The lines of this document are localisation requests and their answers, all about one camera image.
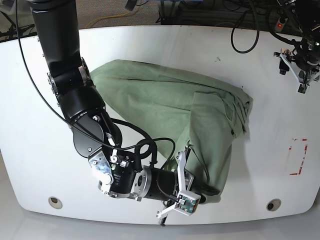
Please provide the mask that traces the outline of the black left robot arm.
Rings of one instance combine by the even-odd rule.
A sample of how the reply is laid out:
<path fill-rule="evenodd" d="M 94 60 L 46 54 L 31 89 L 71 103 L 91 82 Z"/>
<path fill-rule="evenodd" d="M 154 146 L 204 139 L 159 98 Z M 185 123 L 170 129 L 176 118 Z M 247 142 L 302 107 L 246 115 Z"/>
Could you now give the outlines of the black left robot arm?
<path fill-rule="evenodd" d="M 300 68 L 302 83 L 320 80 L 320 2 L 318 0 L 279 0 L 279 6 L 297 25 L 301 41 L 294 46 L 293 60 Z"/>

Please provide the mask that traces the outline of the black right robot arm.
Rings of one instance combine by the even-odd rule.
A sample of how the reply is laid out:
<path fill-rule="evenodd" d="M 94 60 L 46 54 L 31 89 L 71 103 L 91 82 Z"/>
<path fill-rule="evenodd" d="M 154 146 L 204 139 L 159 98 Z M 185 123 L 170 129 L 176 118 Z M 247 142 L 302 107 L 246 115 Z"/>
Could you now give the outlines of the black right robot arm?
<path fill-rule="evenodd" d="M 76 151 L 97 175 L 100 191 L 116 199 L 161 201 L 164 208 L 156 213 L 161 226 L 169 213 L 190 216 L 206 196 L 218 195 L 218 189 L 185 170 L 190 147 L 178 153 L 176 171 L 156 168 L 157 140 L 108 115 L 80 55 L 76 2 L 31 0 L 29 5 L 61 117 L 72 130 Z"/>

